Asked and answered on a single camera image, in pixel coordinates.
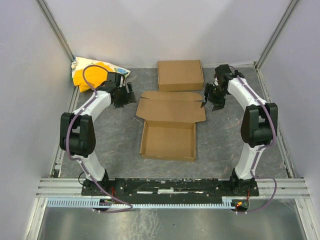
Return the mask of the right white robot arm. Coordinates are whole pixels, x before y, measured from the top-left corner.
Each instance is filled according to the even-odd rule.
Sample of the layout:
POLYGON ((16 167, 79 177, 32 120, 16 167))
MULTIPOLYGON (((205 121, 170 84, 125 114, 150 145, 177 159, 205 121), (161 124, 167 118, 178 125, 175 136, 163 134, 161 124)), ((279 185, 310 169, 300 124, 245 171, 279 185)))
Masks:
POLYGON ((213 111, 221 110, 225 107, 227 95, 232 95, 244 110, 240 128, 244 145, 234 173, 239 180, 250 180, 256 177, 256 167, 263 151, 276 143, 278 106, 260 97, 240 71, 222 64, 215 68, 213 83, 205 85, 201 106, 210 102, 213 111))

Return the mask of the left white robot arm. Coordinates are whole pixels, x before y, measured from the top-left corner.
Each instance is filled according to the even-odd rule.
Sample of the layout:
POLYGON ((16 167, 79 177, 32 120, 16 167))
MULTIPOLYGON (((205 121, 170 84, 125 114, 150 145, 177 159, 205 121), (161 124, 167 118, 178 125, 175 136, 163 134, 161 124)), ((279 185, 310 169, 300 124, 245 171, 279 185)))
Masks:
POLYGON ((61 115, 59 146, 70 160, 80 164, 89 181, 108 181, 107 171, 95 153, 94 121, 109 106, 122 108, 135 102, 132 84, 126 82, 125 75, 109 72, 106 81, 93 91, 81 107, 61 115))

